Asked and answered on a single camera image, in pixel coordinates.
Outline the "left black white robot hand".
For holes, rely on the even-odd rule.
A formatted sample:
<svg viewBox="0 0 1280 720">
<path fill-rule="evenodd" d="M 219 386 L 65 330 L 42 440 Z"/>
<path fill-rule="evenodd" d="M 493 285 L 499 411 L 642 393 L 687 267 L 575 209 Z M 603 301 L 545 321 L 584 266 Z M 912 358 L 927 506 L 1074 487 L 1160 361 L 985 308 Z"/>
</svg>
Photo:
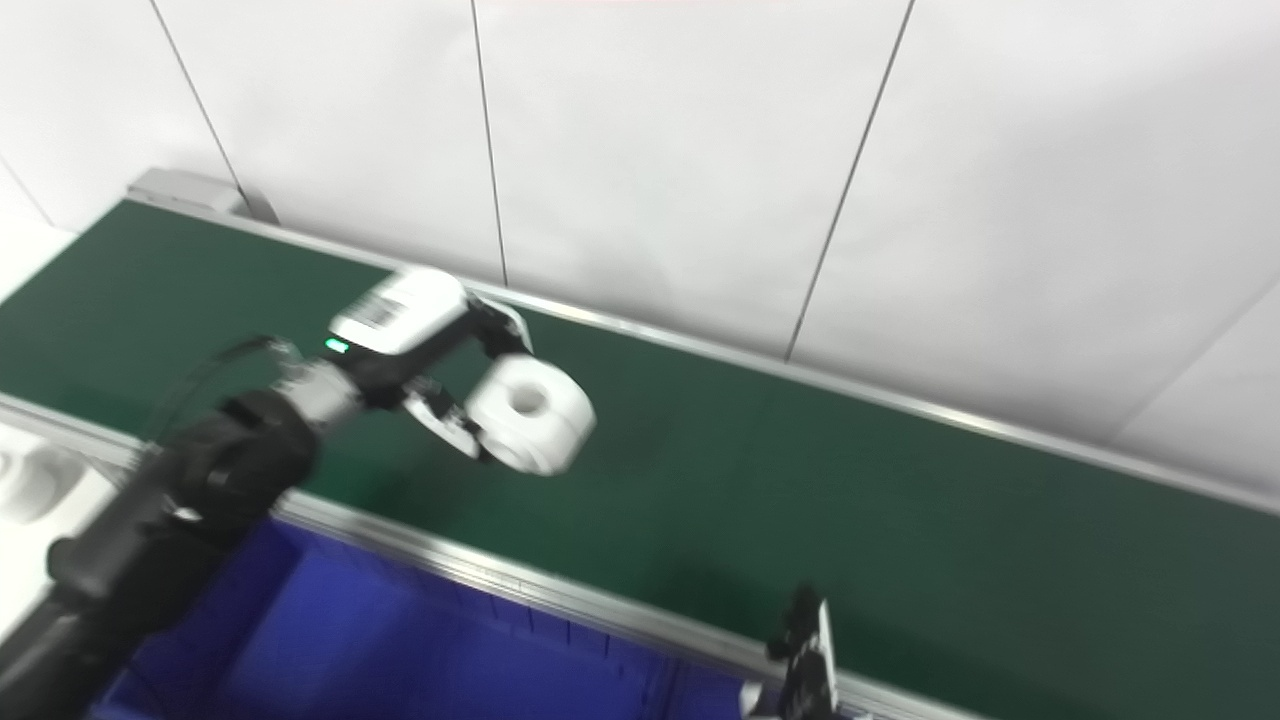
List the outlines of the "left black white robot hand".
<svg viewBox="0 0 1280 720">
<path fill-rule="evenodd" d="M 483 428 L 429 370 L 470 341 L 495 361 L 532 354 L 525 319 L 434 266 L 402 266 L 338 313 L 325 357 L 367 410 L 406 410 L 436 437 L 481 462 L 494 455 Z"/>
</svg>

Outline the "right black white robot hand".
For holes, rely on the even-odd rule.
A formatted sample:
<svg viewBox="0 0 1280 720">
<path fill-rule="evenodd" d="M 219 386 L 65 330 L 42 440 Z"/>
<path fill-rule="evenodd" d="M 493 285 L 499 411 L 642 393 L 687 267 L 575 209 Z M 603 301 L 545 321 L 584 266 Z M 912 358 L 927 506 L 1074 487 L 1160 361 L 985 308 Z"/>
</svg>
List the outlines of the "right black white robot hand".
<svg viewBox="0 0 1280 720">
<path fill-rule="evenodd" d="M 765 656 L 785 665 L 778 692 L 746 682 L 739 693 L 742 719 L 836 719 L 833 637 L 829 605 L 813 585 L 803 583 L 791 594 L 782 630 L 765 644 Z"/>
</svg>

